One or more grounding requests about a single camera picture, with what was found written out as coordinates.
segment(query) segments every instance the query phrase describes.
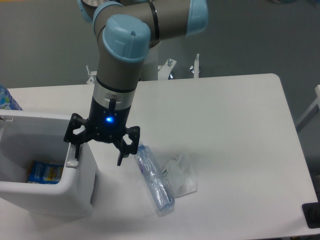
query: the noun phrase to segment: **white plastic container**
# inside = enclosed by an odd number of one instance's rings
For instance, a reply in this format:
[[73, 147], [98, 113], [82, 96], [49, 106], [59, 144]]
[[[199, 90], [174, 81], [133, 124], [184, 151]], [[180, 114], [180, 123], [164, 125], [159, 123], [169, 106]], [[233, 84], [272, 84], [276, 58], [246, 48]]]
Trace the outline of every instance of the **white plastic container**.
[[[30, 212], [87, 216], [99, 169], [88, 143], [75, 159], [73, 145], [63, 141], [71, 116], [0, 110], [0, 197]], [[33, 160], [64, 164], [57, 184], [26, 183]]]

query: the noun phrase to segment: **light blue joint cap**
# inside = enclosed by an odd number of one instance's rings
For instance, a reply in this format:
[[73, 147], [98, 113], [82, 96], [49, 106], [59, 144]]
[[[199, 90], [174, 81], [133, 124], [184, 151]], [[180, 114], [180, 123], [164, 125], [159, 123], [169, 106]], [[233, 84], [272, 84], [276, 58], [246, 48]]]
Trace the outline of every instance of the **light blue joint cap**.
[[92, 19], [89, 17], [89, 15], [87, 14], [86, 10], [84, 9], [84, 6], [82, 5], [81, 0], [76, 0], [76, 2], [78, 3], [79, 9], [80, 9], [80, 11], [82, 13], [82, 16], [83, 16], [84, 20], [87, 23], [91, 23]]
[[148, 54], [150, 36], [150, 28], [140, 19], [116, 14], [106, 21], [102, 40], [105, 48], [115, 58], [127, 63], [137, 63]]
[[100, 13], [100, 11], [108, 6], [111, 6], [111, 5], [119, 5], [119, 6], [123, 7], [123, 5], [121, 3], [116, 2], [116, 1], [106, 1], [106, 2], [102, 3], [101, 5], [99, 5], [93, 14], [93, 31], [95, 30], [95, 21], [96, 21], [98, 14]]
[[206, 0], [191, 0], [186, 36], [200, 33], [208, 25], [209, 12]]

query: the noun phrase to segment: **bottle label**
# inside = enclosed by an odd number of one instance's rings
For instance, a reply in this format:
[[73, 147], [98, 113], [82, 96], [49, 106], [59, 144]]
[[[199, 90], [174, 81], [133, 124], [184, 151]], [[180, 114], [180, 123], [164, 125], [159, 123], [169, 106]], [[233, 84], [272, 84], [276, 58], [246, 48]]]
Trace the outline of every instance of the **bottle label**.
[[134, 156], [136, 163], [138, 164], [138, 167], [142, 174], [144, 174], [144, 163], [142, 162], [142, 159], [140, 156], [136, 155]]
[[5, 110], [22, 110], [16, 100], [9, 96], [4, 97], [4, 103], [0, 105], [0, 109]]

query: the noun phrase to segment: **black gripper bracket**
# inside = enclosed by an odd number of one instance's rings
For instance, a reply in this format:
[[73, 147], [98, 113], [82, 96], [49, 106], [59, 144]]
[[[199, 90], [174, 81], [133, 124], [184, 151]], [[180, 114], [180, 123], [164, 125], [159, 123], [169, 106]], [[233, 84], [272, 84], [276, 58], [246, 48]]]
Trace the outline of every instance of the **black gripper bracket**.
[[[71, 143], [75, 145], [75, 158], [79, 158], [80, 146], [83, 143], [89, 142], [90, 140], [96, 140], [103, 143], [113, 143], [114, 146], [119, 150], [119, 156], [117, 160], [117, 165], [120, 166], [123, 158], [127, 158], [129, 154], [137, 154], [139, 139], [140, 139], [140, 127], [133, 126], [130, 128], [125, 128], [124, 131], [118, 132], [106, 132], [105, 130], [100, 130], [97, 127], [91, 127], [90, 129], [84, 129], [78, 134], [74, 134], [74, 130], [79, 129], [81, 126], [86, 127], [88, 120], [83, 119], [79, 114], [73, 113], [71, 115], [70, 122], [66, 129], [64, 135], [64, 141], [66, 143]], [[132, 143], [128, 145], [124, 140], [123, 136], [128, 134]]]
[[320, 228], [320, 202], [305, 203], [302, 205], [302, 210], [308, 227]]

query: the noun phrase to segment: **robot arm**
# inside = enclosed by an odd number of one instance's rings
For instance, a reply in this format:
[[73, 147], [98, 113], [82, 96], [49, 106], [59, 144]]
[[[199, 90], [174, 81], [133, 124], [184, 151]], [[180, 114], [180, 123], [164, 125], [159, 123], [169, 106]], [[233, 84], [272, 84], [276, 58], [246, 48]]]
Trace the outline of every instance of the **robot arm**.
[[[82, 143], [92, 139], [113, 143], [120, 151], [120, 166], [123, 158], [138, 149], [140, 128], [126, 128], [126, 123], [149, 47], [201, 32], [208, 23], [208, 8], [206, 0], [156, 0], [128, 6], [108, 1], [95, 9], [92, 18], [100, 57], [89, 117], [74, 113], [64, 141], [76, 146], [76, 158]], [[81, 126], [85, 129], [74, 134]], [[123, 139], [126, 134], [130, 145]]]

